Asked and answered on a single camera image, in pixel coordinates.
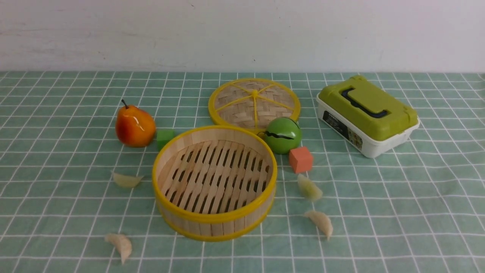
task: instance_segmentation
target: green cube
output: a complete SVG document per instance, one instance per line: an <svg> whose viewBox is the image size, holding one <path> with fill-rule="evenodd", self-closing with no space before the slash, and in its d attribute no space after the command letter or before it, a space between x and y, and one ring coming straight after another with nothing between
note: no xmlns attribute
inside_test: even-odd
<svg viewBox="0 0 485 273"><path fill-rule="evenodd" d="M174 129L159 129L157 131L157 147L160 151L169 141L175 137Z"/></svg>

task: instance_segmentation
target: plastic box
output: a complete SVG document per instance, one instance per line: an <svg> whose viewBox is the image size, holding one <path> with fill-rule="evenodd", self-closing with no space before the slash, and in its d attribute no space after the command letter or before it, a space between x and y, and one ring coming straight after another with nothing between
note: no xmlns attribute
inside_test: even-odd
<svg viewBox="0 0 485 273"><path fill-rule="evenodd" d="M365 157L405 143L419 127L416 111L361 75L322 89L317 115Z"/></svg>

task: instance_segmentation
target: orange cube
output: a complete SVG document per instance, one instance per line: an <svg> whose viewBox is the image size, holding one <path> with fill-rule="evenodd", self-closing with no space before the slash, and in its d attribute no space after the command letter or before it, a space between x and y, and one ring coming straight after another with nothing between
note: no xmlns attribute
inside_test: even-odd
<svg viewBox="0 0 485 273"><path fill-rule="evenodd" d="M309 171L313 167L313 156L305 146L290 150L289 157L294 173Z"/></svg>

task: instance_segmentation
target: grid pattern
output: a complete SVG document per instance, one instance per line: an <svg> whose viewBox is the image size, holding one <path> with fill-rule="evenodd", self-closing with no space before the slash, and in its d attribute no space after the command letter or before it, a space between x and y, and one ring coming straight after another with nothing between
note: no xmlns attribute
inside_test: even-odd
<svg viewBox="0 0 485 273"><path fill-rule="evenodd" d="M413 106L411 141L364 158L316 117L321 89L342 73L0 72L2 273L441 273L485 272L485 74L363 73ZM267 219L239 239L202 243L175 234L154 206L156 143L124 147L120 99L178 133L211 125L210 94L243 77L279 81L302 104L307 175L324 198L300 197L285 156ZM111 170L146 175L118 188ZM330 216L330 241L302 215ZM121 266L105 243L127 234Z"/></svg>

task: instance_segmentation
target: bamboo steamer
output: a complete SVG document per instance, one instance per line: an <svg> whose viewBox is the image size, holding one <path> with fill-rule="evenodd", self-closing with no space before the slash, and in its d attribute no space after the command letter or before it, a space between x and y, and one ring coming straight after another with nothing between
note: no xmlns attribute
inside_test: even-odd
<svg viewBox="0 0 485 273"><path fill-rule="evenodd" d="M153 166L160 213L178 233L202 241L237 238L258 226L275 197L277 165L255 134L230 126L172 139Z"/></svg>
<svg viewBox="0 0 485 273"><path fill-rule="evenodd" d="M266 79L228 82L209 98L209 115L214 124L243 128L256 135L275 118L297 121L300 111L300 101L293 91Z"/></svg>

